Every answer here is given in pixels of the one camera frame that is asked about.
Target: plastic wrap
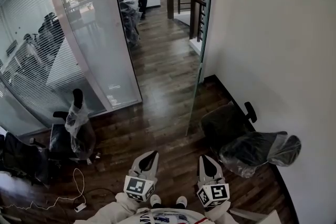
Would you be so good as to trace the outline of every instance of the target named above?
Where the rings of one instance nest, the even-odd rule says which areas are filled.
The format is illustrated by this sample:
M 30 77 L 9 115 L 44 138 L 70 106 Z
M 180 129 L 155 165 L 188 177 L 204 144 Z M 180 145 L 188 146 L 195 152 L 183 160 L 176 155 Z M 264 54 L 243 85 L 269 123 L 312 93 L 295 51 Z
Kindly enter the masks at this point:
M 71 136 L 71 148 L 78 159 L 87 160 L 96 144 L 96 136 L 88 117 L 88 110 L 83 99 L 81 109 L 72 102 L 67 116 L 65 129 Z
M 50 135 L 49 150 L 52 159 L 76 158 L 77 155 L 71 148 L 71 135 L 64 124 L 53 124 Z
M 267 162 L 286 167 L 296 160 L 301 150 L 296 136 L 287 132 L 249 132 L 244 120 L 231 102 L 201 120 L 211 149 L 226 168 L 241 177 L 252 177 Z
M 142 13 L 139 12 L 138 3 L 139 0 L 120 2 L 122 21 L 125 28 L 127 44 L 130 49 L 139 41 L 139 34 L 136 26 L 140 21 Z
M 300 150 L 300 140 L 286 132 L 250 132 L 224 145 L 219 157 L 230 171 L 248 178 L 267 162 L 283 167 L 291 165 Z

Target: shoe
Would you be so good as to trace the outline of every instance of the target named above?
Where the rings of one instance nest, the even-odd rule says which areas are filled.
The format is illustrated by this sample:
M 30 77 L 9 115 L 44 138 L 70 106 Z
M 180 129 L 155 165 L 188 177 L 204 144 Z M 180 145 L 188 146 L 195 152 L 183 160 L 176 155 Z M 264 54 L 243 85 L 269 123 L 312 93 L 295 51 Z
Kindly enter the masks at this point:
M 185 208 L 187 208 L 187 198 L 185 198 L 184 196 L 180 196 L 179 198 L 177 198 L 176 200 L 176 204 L 183 204 Z
M 153 207 L 155 204 L 161 204 L 161 198 L 156 194 L 152 195 L 151 197 L 151 206 Z

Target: desk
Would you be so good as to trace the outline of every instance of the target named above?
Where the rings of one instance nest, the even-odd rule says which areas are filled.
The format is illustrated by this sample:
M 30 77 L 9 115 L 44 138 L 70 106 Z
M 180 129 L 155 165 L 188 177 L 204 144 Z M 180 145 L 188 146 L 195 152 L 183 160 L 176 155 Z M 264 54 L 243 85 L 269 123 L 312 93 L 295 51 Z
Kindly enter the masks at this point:
M 20 44 L 18 44 L 16 46 L 16 48 L 12 51 L 12 53 L 9 55 L 9 57 L 7 58 L 6 62 L 4 63 L 4 65 L 1 67 L 0 72 L 3 74 L 5 71 L 11 71 L 9 70 L 11 68 L 11 66 L 9 66 L 10 62 L 15 59 L 16 63 L 18 64 L 19 67 L 21 66 L 20 63 L 20 59 L 17 57 L 17 53 L 18 51 L 23 48 L 25 49 L 25 47 L 23 47 L 23 45 L 27 45 L 27 43 L 25 41 L 22 41 Z

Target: glass door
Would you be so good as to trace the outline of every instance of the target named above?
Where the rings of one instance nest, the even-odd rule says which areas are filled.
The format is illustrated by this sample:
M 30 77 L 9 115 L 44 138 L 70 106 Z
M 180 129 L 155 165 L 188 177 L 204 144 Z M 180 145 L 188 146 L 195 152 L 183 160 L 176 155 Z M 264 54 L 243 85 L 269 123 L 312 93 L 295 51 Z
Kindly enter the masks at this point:
M 141 102 L 118 0 L 52 1 L 76 59 L 90 70 L 100 100 L 107 100 L 107 111 Z
M 0 31 L 6 86 L 47 127 L 58 122 L 55 111 L 68 111 L 75 88 L 84 92 L 91 114 L 106 110 L 72 53 L 52 0 L 0 0 Z
M 202 39 L 202 47 L 200 53 L 200 63 L 197 71 L 197 79 L 194 89 L 194 100 L 193 106 L 190 113 L 189 125 L 187 129 L 187 134 L 193 134 L 197 132 L 199 128 L 199 124 L 201 121 L 202 116 L 204 116 L 204 111 L 207 111 L 209 108 L 206 108 L 203 112 L 199 112 L 199 108 L 202 106 L 202 94 L 206 92 L 207 85 L 203 85 L 204 82 L 204 53 L 205 53 L 205 45 L 206 45 L 206 37 L 209 25 L 209 15 L 210 15 L 210 8 L 211 8 L 211 0 L 206 0 L 206 8 L 205 8 L 205 23 L 204 23 L 204 33 Z

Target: doorway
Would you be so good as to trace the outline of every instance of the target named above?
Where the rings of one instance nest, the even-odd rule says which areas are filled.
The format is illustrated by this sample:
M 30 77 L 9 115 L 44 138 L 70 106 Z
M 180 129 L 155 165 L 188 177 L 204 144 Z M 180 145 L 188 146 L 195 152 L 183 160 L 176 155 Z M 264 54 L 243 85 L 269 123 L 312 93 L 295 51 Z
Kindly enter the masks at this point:
M 200 49 L 196 51 L 191 46 L 189 22 L 168 18 L 168 0 L 148 0 L 143 20 L 140 16 L 135 18 L 133 15 L 134 10 L 141 11 L 137 0 L 119 1 L 128 49 L 145 109 L 157 111 L 155 115 L 151 115 L 156 119 L 177 121 L 176 114 L 172 115 L 172 111 L 179 107 L 179 116 L 187 121 L 192 108 L 201 54 Z M 177 13 L 178 0 L 173 1 Z M 132 14 L 125 11 L 125 5 L 129 6 L 126 8 Z M 191 0 L 182 0 L 180 5 L 180 8 L 189 12 L 187 21 L 190 21 Z

